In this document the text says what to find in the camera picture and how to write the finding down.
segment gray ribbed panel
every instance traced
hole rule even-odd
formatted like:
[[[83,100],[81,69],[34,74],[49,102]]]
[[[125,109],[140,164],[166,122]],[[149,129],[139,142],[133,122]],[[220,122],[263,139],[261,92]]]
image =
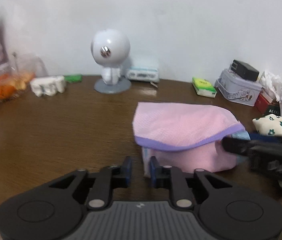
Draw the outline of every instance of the gray ribbed panel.
[[[216,240],[216,238],[200,227],[192,213],[174,210],[167,201],[114,201],[107,210],[90,212],[81,226],[65,240]]]

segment wooden table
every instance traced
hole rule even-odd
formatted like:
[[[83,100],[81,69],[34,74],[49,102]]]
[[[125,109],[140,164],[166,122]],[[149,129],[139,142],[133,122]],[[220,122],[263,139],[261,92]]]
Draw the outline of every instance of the wooden table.
[[[160,200],[168,191],[151,189],[143,178],[141,148],[134,142],[132,119],[140,101],[212,104],[230,110],[248,131],[260,113],[225,100],[197,96],[190,83],[162,80],[159,89],[135,82],[130,90],[99,94],[93,85],[99,77],[84,77],[64,94],[37,98],[26,92],[0,105],[0,203],[20,192],[57,178],[76,168],[91,172],[133,158],[133,178],[128,189],[116,189],[115,199]],[[277,182],[248,171],[243,163],[220,175],[263,192],[282,204]]]

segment purple trim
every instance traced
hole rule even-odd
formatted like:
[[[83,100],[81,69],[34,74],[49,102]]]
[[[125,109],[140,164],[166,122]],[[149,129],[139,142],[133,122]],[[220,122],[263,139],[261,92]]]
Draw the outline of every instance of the purple trim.
[[[135,136],[136,143],[140,146],[159,150],[159,151],[166,151],[166,152],[172,152],[172,151],[184,151],[184,150],[189,150],[192,148],[196,148],[202,145],[205,145],[210,142],[218,141],[221,140],[223,137],[245,130],[244,126],[241,123],[237,123],[233,126],[228,127],[227,129],[211,136],[208,137],[200,142],[197,142],[195,144],[191,144],[188,146],[173,146],[165,143],[158,142],[156,140],[148,139],[148,138],[143,138],[143,137],[138,137]]]

